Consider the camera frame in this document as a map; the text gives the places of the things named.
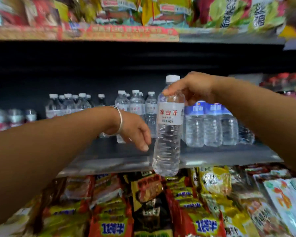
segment white plastic cap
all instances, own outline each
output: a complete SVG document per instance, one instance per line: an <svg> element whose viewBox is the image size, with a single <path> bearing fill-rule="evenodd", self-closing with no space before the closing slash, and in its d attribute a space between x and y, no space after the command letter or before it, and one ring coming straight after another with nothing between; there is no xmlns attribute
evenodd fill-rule
<svg viewBox="0 0 296 237"><path fill-rule="evenodd" d="M167 75L166 76L166 82L176 82L178 80L180 80L179 75Z"/></svg>
<svg viewBox="0 0 296 237"><path fill-rule="evenodd" d="M50 94L49 97L50 98L58 98L58 94Z"/></svg>

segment bracelet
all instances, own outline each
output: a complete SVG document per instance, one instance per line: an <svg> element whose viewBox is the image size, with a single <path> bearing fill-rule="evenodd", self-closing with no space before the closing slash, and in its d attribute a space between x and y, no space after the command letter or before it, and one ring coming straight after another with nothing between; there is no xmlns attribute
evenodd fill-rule
<svg viewBox="0 0 296 237"><path fill-rule="evenodd" d="M120 118L121 118L121 123L120 123L120 127L118 128L118 131L115 134L113 134L113 135L107 135L106 134L107 136L115 136L115 135L118 135L121 132L122 127L123 127L123 118L122 118L121 111L119 110L119 108L117 106L112 105L112 107L114 107L114 109L117 109L118 110L118 113L120 114Z"/></svg>

